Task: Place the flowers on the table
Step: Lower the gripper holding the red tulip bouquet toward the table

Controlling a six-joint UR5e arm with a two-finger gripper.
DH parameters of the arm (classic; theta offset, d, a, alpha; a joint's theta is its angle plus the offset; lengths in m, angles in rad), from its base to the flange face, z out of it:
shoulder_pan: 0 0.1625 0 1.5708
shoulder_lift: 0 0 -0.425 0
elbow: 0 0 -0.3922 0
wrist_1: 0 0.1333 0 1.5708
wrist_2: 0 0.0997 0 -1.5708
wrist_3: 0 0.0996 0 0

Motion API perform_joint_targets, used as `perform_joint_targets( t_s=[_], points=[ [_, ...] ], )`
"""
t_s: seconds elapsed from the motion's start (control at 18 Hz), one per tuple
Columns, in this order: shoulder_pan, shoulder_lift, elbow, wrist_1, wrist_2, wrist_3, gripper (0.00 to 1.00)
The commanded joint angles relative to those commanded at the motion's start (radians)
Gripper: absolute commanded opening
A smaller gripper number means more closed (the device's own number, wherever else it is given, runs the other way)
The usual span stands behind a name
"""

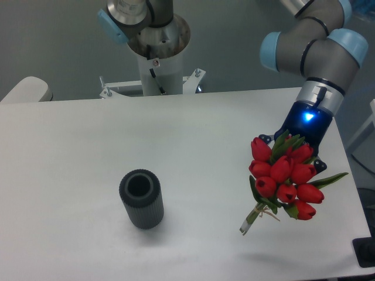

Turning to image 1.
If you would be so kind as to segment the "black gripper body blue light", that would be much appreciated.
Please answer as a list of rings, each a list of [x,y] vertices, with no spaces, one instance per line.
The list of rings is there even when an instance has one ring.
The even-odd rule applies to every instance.
[[[296,101],[281,128],[274,134],[274,138],[277,139],[288,130],[292,136],[304,137],[304,141],[313,148],[313,154],[318,154],[321,141],[332,120],[333,116],[330,113],[307,103]]]

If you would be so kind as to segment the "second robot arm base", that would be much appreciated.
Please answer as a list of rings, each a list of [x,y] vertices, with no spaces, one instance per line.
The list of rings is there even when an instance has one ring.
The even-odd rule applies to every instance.
[[[107,1],[97,13],[105,34],[117,44],[128,43],[145,28],[163,28],[173,20],[172,1]]]

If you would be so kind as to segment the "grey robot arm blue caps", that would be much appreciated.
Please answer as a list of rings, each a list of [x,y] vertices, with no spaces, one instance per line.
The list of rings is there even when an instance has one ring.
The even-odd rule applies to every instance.
[[[277,72],[299,74],[305,82],[281,128],[303,137],[313,149],[317,172],[327,166],[318,158],[319,145],[360,70],[369,44],[344,26],[352,16],[350,1],[283,1],[297,20],[287,33],[266,35],[261,64]]]

